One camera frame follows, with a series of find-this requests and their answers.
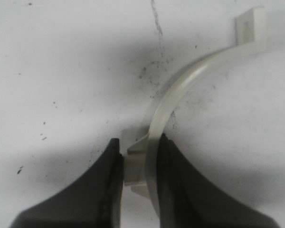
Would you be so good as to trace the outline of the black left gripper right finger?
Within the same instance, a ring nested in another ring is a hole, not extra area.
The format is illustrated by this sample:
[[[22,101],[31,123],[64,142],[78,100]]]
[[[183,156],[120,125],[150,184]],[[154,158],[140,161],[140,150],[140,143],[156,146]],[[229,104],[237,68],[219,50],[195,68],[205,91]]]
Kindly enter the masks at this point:
[[[279,225],[215,186],[162,135],[157,153],[162,228],[277,228]]]

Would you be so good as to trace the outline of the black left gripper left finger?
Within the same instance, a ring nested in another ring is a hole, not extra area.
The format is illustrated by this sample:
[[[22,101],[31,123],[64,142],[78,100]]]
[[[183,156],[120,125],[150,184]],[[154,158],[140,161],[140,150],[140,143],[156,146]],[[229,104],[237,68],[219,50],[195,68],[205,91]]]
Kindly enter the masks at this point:
[[[112,138],[98,160],[76,181],[21,212],[13,228],[118,228],[122,196],[122,156]]]

